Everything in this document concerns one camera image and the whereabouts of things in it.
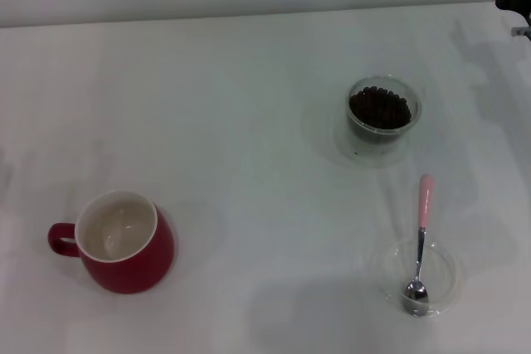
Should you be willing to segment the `clear shallow glass dish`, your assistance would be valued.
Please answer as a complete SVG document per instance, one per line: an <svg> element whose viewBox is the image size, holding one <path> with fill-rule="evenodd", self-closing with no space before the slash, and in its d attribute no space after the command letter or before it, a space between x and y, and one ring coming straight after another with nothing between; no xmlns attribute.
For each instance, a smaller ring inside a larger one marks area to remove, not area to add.
<svg viewBox="0 0 531 354"><path fill-rule="evenodd" d="M414 278L417 241L387 242L374 250L369 270L385 298L413 317L432 318L451 308L460 294L460 268L455 259L436 242L427 241L423 250L420 280L427 290L427 301L409 298L406 286Z"/></svg>

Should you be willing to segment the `coffee beans pile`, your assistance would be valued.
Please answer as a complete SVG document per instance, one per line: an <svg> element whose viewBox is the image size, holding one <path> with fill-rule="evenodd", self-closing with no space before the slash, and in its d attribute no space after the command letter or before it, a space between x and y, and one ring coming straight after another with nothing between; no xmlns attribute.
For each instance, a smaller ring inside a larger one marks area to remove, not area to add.
<svg viewBox="0 0 531 354"><path fill-rule="evenodd" d="M354 116L376 129L399 129L412 119L403 97L377 86L365 87L348 104Z"/></svg>

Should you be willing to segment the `clear glass saucer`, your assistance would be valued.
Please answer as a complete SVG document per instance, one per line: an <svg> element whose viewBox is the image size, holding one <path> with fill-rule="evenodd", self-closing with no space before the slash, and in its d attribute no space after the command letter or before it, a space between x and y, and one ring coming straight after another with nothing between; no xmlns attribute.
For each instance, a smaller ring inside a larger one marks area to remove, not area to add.
<svg viewBox="0 0 531 354"><path fill-rule="evenodd" d="M333 139L339 155L357 167L390 167L403 160L409 152L407 134L388 135L366 130L349 117L336 123Z"/></svg>

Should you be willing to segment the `pink handled metal spoon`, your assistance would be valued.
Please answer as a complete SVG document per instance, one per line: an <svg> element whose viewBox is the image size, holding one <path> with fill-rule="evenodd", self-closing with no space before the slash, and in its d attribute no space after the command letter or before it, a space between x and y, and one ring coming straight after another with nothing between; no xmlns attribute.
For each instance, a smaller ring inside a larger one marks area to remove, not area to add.
<svg viewBox="0 0 531 354"><path fill-rule="evenodd" d="M428 293L421 281L421 265L426 239L426 229L431 219L431 200L434 187L434 179L430 175L422 175L419 183L418 197L418 229L417 229L417 257L416 268L412 280L407 284L403 292L402 305L406 311L414 317L424 317L429 306Z"/></svg>

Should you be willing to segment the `glass jar of coffee beans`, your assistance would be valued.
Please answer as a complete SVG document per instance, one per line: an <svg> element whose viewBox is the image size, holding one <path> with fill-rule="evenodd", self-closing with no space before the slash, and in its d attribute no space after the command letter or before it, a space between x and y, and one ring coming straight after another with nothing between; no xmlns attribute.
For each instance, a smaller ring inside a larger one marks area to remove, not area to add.
<svg viewBox="0 0 531 354"><path fill-rule="evenodd" d="M353 135L372 145L390 145L405 137L421 117L418 93L393 75L372 75L346 92L348 126Z"/></svg>

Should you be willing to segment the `red ceramic mug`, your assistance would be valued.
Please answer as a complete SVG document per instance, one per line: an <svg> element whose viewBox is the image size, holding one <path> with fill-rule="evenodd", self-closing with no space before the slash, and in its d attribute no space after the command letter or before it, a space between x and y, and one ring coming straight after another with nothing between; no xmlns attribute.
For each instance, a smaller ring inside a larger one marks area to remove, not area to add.
<svg viewBox="0 0 531 354"><path fill-rule="evenodd" d="M136 192L113 191L88 203L72 223L48 231L51 249L81 258L101 287L123 294L151 289L168 273L176 248L160 210Z"/></svg>

